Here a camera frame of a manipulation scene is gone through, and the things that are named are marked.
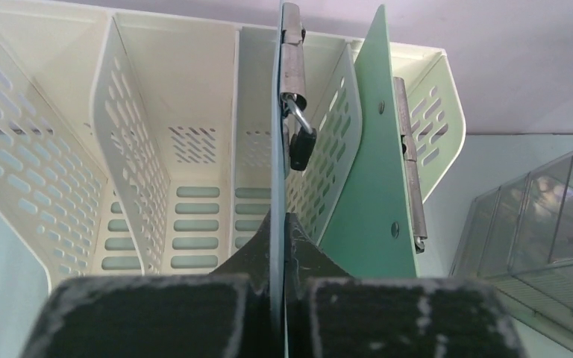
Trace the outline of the green clipboard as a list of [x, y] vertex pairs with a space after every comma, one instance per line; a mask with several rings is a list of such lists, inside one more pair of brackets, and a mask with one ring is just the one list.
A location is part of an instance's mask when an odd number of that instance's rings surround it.
[[384, 5], [376, 10], [354, 70], [363, 117], [361, 141], [320, 246], [353, 277], [415, 278], [416, 251]]

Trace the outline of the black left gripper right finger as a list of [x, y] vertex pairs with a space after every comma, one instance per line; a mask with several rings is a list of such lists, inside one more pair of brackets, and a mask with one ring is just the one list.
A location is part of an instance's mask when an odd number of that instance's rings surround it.
[[286, 217], [290, 357], [524, 357], [496, 291], [474, 280], [350, 276]]

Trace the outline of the transparent grey drawer box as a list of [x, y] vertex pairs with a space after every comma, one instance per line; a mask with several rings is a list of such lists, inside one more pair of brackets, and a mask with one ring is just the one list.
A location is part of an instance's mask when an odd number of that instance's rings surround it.
[[573, 352], [573, 151], [474, 198], [450, 273]]

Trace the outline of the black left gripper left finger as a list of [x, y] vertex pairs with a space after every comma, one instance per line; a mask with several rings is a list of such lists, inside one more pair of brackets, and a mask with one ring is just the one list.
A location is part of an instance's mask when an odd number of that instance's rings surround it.
[[88, 276], [45, 302], [23, 357], [270, 357], [270, 220], [209, 274]]

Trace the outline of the blue clipboard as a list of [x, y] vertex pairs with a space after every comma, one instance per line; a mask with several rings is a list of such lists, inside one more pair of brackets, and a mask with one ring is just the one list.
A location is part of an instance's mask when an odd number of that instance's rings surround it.
[[278, 357], [288, 357], [285, 274], [290, 242], [286, 179], [290, 169], [305, 167], [302, 154], [309, 154], [313, 143], [306, 139], [304, 150], [297, 148], [295, 159], [292, 159], [289, 118], [291, 116], [295, 118], [299, 123], [299, 130], [306, 136], [314, 135], [316, 131], [304, 116], [307, 106], [303, 49], [306, 31], [301, 22], [300, 8], [292, 2], [280, 1], [278, 14], [271, 89], [272, 198], [269, 234], [269, 309], [276, 354]]

